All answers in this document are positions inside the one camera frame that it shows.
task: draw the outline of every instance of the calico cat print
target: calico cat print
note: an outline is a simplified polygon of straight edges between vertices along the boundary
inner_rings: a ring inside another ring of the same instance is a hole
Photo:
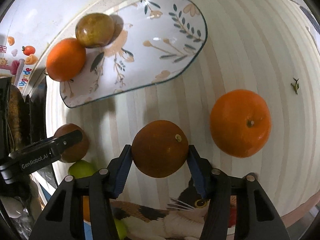
[[[170,198],[166,210],[153,209],[124,201],[111,202],[115,218],[124,222],[127,237],[131,240],[199,240],[207,217],[209,200],[201,199],[192,178],[178,199]],[[232,218],[236,198],[231,197],[229,227],[234,227]]]

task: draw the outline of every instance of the white plate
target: white plate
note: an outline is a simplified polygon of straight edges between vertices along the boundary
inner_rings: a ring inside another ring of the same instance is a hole
[[[103,48],[87,49],[82,71],[60,83],[67,107],[175,78],[207,40],[204,17],[190,0],[141,0],[112,17],[116,22],[114,41]]]

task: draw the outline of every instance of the yellow cat eye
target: yellow cat eye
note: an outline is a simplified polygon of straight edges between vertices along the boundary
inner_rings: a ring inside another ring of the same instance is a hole
[[[197,208],[204,208],[208,204],[208,201],[205,199],[198,199],[195,202],[195,207]]]

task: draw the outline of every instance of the orange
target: orange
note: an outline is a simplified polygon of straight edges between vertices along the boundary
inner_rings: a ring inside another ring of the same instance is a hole
[[[85,48],[77,39],[64,39],[51,49],[46,63],[47,73],[55,81],[70,80],[84,66],[85,57]]]
[[[188,150],[183,131],[165,120],[147,124],[132,142],[134,164],[153,178],[164,178],[176,172],[186,161]]]
[[[83,219],[90,223],[89,196],[83,196]]]
[[[267,103],[248,90],[226,93],[212,108],[210,130],[222,151],[234,157],[250,157],[265,145],[270,135]]]
[[[79,126],[77,126],[73,123],[68,123],[68,124],[62,125],[54,133],[54,137],[60,137],[62,135],[70,133],[74,130],[80,130],[82,132],[82,140],[81,140],[81,142],[67,148],[61,154],[61,159],[60,159],[61,162],[74,163],[74,162],[81,160],[87,154],[87,151],[89,148],[89,139],[88,139],[87,135],[84,133],[84,131]]]

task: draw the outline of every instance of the silver rivet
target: silver rivet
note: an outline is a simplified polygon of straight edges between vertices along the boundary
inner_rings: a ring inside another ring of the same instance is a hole
[[[248,175],[248,176],[247,176],[247,180],[248,180],[248,181],[255,181],[255,178],[254,178],[254,176],[252,176],[252,175]]]
[[[72,177],[71,175],[68,175],[68,176],[66,176],[66,177],[64,178],[64,180],[65,180],[66,182],[70,182],[70,181],[73,180],[73,177]]]
[[[221,173],[221,171],[219,169],[215,168],[215,169],[212,169],[211,173],[214,175],[219,175]]]
[[[105,169],[105,168],[103,168],[103,169],[101,169],[100,171],[99,171],[99,173],[101,174],[101,175],[105,175],[105,174],[107,174],[109,171],[108,171],[108,169]]]

